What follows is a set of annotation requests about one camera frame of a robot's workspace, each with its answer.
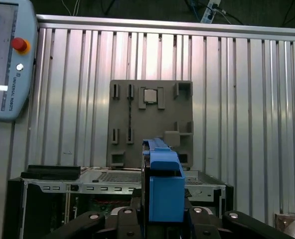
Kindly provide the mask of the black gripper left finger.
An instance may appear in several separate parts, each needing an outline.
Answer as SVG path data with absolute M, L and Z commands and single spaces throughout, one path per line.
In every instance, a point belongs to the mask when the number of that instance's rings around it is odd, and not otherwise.
M 45 235 L 44 239 L 143 239 L 141 189 L 134 189 L 130 205 L 117 207 L 109 215 L 85 212 Z

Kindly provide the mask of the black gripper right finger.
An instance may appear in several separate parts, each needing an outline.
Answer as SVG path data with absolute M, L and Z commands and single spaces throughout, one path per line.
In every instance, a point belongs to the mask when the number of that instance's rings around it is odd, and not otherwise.
M 227 211 L 220 218 L 192 206 L 185 189 L 185 239 L 291 239 L 292 237 L 244 213 Z

